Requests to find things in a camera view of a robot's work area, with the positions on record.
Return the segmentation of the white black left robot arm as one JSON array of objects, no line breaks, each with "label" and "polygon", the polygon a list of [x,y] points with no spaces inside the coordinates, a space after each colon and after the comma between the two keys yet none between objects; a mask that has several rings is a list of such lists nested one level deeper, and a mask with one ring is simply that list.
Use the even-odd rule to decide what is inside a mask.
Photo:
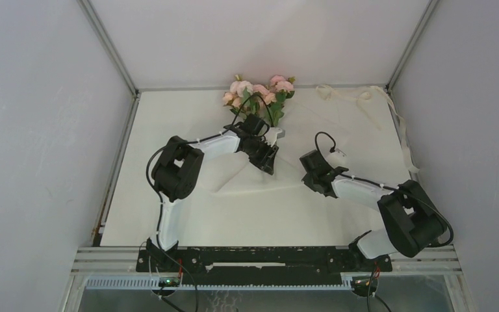
[{"label": "white black left robot arm", "polygon": [[225,125],[217,134],[185,140],[173,136],[158,149],[146,165],[146,179],[159,197],[159,216],[148,244],[157,249],[152,263],[162,271],[171,270],[177,262],[173,250],[179,243],[177,217],[183,202],[195,189],[205,162],[234,153],[243,153],[261,172],[274,174],[277,141],[285,131],[268,125],[251,114],[241,122]]}]

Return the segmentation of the pink fake flower bouquet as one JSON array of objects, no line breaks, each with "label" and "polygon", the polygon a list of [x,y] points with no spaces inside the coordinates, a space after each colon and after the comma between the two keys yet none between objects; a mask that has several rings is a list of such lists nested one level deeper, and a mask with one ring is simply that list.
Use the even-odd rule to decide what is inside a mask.
[{"label": "pink fake flower bouquet", "polygon": [[268,84],[253,84],[236,74],[229,90],[222,96],[223,105],[237,116],[262,116],[269,125],[276,127],[285,115],[283,109],[287,100],[295,94],[295,81],[295,77],[275,75]]}]

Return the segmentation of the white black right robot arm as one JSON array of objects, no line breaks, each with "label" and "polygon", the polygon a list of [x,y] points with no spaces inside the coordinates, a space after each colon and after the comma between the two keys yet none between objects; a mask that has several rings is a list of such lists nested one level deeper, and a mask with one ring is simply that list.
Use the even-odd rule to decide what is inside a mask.
[{"label": "white black right robot arm", "polygon": [[300,157],[303,184],[325,197],[364,205],[381,215],[383,228],[358,236],[351,244],[350,264],[367,270],[376,258],[394,253],[412,258],[424,248],[442,247],[439,238],[454,232],[421,185],[407,180],[396,188],[360,178],[330,165],[318,150]]}]

